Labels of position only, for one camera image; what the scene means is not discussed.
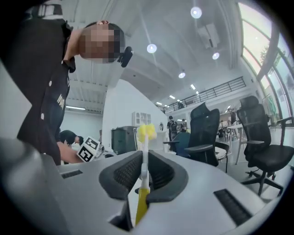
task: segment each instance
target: white ceiling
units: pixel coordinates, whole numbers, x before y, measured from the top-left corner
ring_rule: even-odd
[[[152,102],[172,103],[167,98],[176,91],[181,91],[182,99],[190,96],[190,84],[200,79],[199,71],[209,76],[215,69],[236,70],[233,55],[237,47],[232,46],[223,1],[234,5],[233,0],[63,0],[64,17],[74,28],[98,20],[116,23],[126,34],[126,45],[134,51],[125,69],[116,62],[96,64],[77,56],[76,72],[69,75],[67,105],[101,113],[107,87],[116,85],[119,78],[129,81]],[[202,9],[200,19],[191,17],[193,6]],[[197,32],[210,23],[220,39],[215,49],[206,49]],[[147,52],[150,43],[157,46],[154,54]],[[214,61],[216,51],[220,58]],[[179,79],[182,70],[186,77]]]

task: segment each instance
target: yellow brush head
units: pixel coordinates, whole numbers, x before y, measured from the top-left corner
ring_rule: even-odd
[[[155,127],[153,124],[141,125],[137,130],[137,135],[141,143],[145,142],[145,135],[148,135],[149,140],[153,140],[157,137]]]

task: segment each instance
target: black office chair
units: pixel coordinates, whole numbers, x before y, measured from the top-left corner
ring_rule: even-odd
[[[188,148],[189,159],[205,162],[207,164],[218,166],[219,160],[215,155],[215,147],[226,150],[226,173],[227,173],[227,153],[229,146],[216,141],[216,135],[220,121],[220,111],[207,109],[205,103],[201,104],[191,112],[191,135]]]
[[[241,99],[241,109],[237,111],[237,115],[247,136],[247,146],[244,150],[248,167],[258,167],[263,171],[262,175],[255,172],[246,172],[255,179],[250,179],[242,182],[244,185],[259,183],[258,195],[261,195],[263,184],[270,185],[280,190],[279,195],[283,191],[283,187],[272,179],[266,178],[273,175],[274,172],[284,168],[291,160],[294,154],[294,148],[283,146],[286,122],[292,120],[293,117],[288,117],[279,120],[282,125],[282,137],[280,145],[271,145],[271,133],[267,125],[267,116],[262,104],[259,104],[255,96],[249,96]]]

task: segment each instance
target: chair armrest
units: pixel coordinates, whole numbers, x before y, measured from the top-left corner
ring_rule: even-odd
[[[228,154],[228,151],[230,149],[230,146],[226,143],[223,143],[223,142],[219,142],[219,141],[216,141],[215,142],[215,146],[220,148],[220,149],[224,149],[226,150],[226,153]]]
[[[285,124],[286,121],[289,121],[289,120],[292,120],[292,122],[293,122],[293,117],[290,116],[290,117],[287,117],[287,118],[284,118],[284,119],[278,120],[277,123]]]
[[[165,141],[163,143],[164,144],[177,144],[177,143],[179,143],[179,141],[178,140],[175,140],[175,141]]]
[[[213,145],[199,145],[195,147],[186,148],[187,153],[197,153],[197,152],[205,152],[209,149],[212,149]]]
[[[263,143],[264,143],[263,141],[258,141],[258,140],[249,140],[246,142],[246,144],[248,145],[261,145]]]

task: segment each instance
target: chair wheel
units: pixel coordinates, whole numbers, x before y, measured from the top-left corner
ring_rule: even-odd
[[[251,177],[252,177],[252,175],[253,175],[251,171],[250,171],[250,172],[249,172],[249,171],[247,171],[247,172],[245,172],[245,173],[247,173],[247,174],[249,175],[249,176],[248,176],[248,178],[251,178]]]

